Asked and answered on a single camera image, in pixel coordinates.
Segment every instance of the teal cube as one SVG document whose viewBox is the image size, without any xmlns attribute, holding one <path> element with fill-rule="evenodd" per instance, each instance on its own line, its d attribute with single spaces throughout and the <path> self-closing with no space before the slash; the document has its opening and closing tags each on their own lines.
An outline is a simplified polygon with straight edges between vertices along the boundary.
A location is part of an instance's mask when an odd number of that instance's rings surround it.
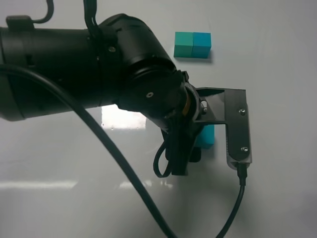
<svg viewBox="0 0 317 238">
<path fill-rule="evenodd" d="M 195 147 L 209 149 L 214 144 L 214 125 L 206 125 L 197 136 Z"/>
<path fill-rule="evenodd" d="M 211 33 L 193 33 L 193 58 L 207 59 L 211 50 Z"/>
<path fill-rule="evenodd" d="M 175 32 L 174 57 L 190 58 L 193 44 L 193 32 Z"/>
</svg>

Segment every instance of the cyan cube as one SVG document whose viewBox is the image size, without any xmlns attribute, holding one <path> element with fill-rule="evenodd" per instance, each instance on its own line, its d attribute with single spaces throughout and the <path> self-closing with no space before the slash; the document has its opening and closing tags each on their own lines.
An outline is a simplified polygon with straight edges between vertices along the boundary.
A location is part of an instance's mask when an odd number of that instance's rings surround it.
<svg viewBox="0 0 317 238">
<path fill-rule="evenodd" d="M 214 125 L 206 125 L 197 136 L 195 147 L 209 149 L 214 144 Z"/>
<path fill-rule="evenodd" d="M 193 32 L 175 32 L 174 57 L 190 58 L 194 45 Z"/>
<path fill-rule="evenodd" d="M 193 33 L 192 58 L 207 59 L 211 50 L 211 33 Z"/>
</svg>

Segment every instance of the white background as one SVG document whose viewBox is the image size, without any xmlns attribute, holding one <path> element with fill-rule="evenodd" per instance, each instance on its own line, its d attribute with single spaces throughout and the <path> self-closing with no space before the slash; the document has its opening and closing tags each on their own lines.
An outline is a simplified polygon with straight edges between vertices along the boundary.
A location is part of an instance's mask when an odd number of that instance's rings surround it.
<svg viewBox="0 0 317 238">
<path fill-rule="evenodd" d="M 54 2 L 41 27 L 85 28 L 81 0 Z M 45 12 L 44 0 L 1 0 L 0 25 L 7 15 Z M 99 0 L 97 21 L 122 12 L 145 21 L 171 57 L 175 31 L 212 32 L 213 63 L 173 59 L 178 69 L 196 87 L 247 90 L 254 163 L 226 237 L 317 237 L 317 1 Z M 138 115 L 120 122 L 115 111 L 106 108 L 102 122 L 101 108 L 89 110 L 104 127 L 113 123 L 107 132 L 178 237 L 215 237 L 238 193 L 224 127 L 188 177 L 158 179 L 159 129 Z M 0 237 L 164 235 L 109 153 L 74 113 L 63 113 L 0 120 Z"/>
</svg>

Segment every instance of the cable connector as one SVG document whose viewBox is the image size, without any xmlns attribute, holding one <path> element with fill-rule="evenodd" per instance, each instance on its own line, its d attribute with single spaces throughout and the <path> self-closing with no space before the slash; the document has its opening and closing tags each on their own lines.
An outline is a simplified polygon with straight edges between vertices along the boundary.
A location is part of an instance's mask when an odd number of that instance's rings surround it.
<svg viewBox="0 0 317 238">
<path fill-rule="evenodd" d="M 237 164 L 237 171 L 238 171 L 238 177 L 240 180 L 240 186 L 246 185 L 246 179 L 248 176 L 247 173 L 247 165 L 245 163 L 238 163 Z"/>
</svg>

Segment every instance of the bolt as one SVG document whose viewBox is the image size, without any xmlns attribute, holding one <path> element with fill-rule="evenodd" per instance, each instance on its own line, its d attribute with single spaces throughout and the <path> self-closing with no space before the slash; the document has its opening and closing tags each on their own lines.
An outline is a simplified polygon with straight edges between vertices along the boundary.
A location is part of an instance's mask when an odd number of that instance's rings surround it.
<svg viewBox="0 0 317 238">
<path fill-rule="evenodd" d="M 153 97 L 153 95 L 154 95 L 154 93 L 150 92 L 150 93 L 147 94 L 147 98 L 151 98 L 151 97 Z"/>
<path fill-rule="evenodd" d="M 110 46 L 110 47 L 108 48 L 108 50 L 113 53 L 113 52 L 115 52 L 116 49 L 115 49 L 115 47 Z"/>
<path fill-rule="evenodd" d="M 243 152 L 248 152 L 248 151 L 249 151 L 249 148 L 248 148 L 248 147 L 242 147 L 242 148 L 241 148 L 241 151 L 243 151 Z"/>
<path fill-rule="evenodd" d="M 239 113 L 240 113 L 242 116 L 244 116 L 244 115 L 246 114 L 246 110 L 245 110 L 245 109 L 240 109 L 240 110 L 239 110 Z"/>
</svg>

